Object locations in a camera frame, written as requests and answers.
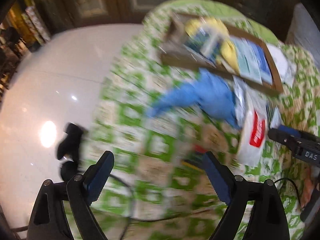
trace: bed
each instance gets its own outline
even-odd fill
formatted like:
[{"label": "bed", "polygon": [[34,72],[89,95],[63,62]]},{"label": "bed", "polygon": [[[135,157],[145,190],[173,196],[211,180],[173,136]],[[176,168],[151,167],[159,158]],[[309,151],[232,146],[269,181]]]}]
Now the bed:
[{"label": "bed", "polygon": [[[264,182],[282,177],[293,179],[300,194],[307,164],[292,159],[285,147],[267,140],[258,167],[236,160],[240,131],[226,122],[209,121],[198,107],[172,109],[148,120],[145,109],[170,87],[192,80],[197,73],[162,65],[156,51],[170,22],[170,12],[214,16],[241,28],[265,42],[279,46],[297,65],[291,88],[272,98],[287,126],[319,135],[319,74],[310,54],[302,48],[281,44],[264,26],[239,11],[210,0],[171,0],[149,12],[144,29],[124,44],[110,75],[101,87],[100,103],[88,138],[82,143],[84,167],[95,163],[105,150],[115,155],[112,173],[134,189],[134,218],[127,239],[208,239],[219,223],[226,205],[219,201],[205,173],[186,169],[181,159],[199,144],[212,150],[219,161],[246,180]],[[304,230],[301,209],[290,183],[277,184],[288,220],[291,239]],[[98,201],[92,204],[99,225],[108,239],[118,239],[127,223],[129,190],[109,178]],[[236,235],[242,239],[253,203],[248,202]],[[72,213],[66,208],[75,239],[80,239]]]}]

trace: floor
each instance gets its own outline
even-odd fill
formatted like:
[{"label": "floor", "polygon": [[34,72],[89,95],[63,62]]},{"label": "floor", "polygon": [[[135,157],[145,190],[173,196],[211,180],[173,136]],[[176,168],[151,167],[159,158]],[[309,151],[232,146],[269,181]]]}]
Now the floor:
[{"label": "floor", "polygon": [[0,110],[0,203],[11,227],[28,224],[44,180],[61,181],[55,148],[65,124],[90,126],[112,58],[140,30],[100,25],[67,31],[21,62]]}]

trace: blue cloth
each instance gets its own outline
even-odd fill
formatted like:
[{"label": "blue cloth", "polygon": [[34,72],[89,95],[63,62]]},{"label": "blue cloth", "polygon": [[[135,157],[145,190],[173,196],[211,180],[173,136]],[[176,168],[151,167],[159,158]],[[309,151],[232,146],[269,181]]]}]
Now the blue cloth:
[{"label": "blue cloth", "polygon": [[188,107],[198,104],[210,117],[226,120],[238,128],[235,114],[235,97],[225,81],[206,69],[200,69],[200,78],[193,83],[183,83],[168,91],[146,112],[155,117],[173,106]]},{"label": "blue cloth", "polygon": [[271,71],[268,65],[268,62],[266,60],[266,57],[264,55],[263,49],[255,44],[252,41],[247,40],[248,44],[252,47],[253,52],[256,56],[258,65],[259,65],[259,69],[260,69],[260,76],[261,79],[265,82],[267,82],[268,84],[272,85],[272,75],[271,75]]}]

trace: cardboard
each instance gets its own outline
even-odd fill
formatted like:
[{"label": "cardboard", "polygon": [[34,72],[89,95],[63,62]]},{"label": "cardboard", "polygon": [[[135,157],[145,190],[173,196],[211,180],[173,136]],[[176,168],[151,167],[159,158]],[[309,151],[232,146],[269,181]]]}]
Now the cardboard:
[{"label": "cardboard", "polygon": [[[197,15],[173,13],[172,21],[168,32],[165,35],[164,43],[160,45],[160,59],[163,64],[176,66],[181,68],[187,68],[191,70],[198,70],[201,68],[208,69],[211,73],[221,76],[226,79],[233,79],[233,75],[229,73],[223,65],[215,64],[215,67],[204,61],[196,54],[190,53],[184,46],[184,42],[188,38],[187,33],[184,30],[184,24],[192,18],[199,18]],[[277,96],[283,92],[281,79],[276,68],[276,65],[272,59],[272,56],[268,50],[267,45],[259,38],[241,30],[234,26],[224,23],[227,27],[230,35],[245,38],[256,44],[258,44],[264,51],[266,60],[268,62],[270,72],[272,75],[272,85],[262,82],[262,85],[252,80],[242,78],[252,88],[259,90],[270,96]]]}]

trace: red label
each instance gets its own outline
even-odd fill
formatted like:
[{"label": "red label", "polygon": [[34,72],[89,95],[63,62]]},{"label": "red label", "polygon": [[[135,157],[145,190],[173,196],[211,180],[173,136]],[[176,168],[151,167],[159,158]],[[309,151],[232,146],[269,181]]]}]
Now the red label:
[{"label": "red label", "polygon": [[199,153],[206,153],[207,152],[207,150],[204,149],[203,147],[201,147],[200,145],[194,145],[193,149],[195,152],[199,152]]},{"label": "red label", "polygon": [[265,119],[259,119],[257,112],[254,111],[253,129],[250,138],[250,145],[260,147],[264,138]]}]

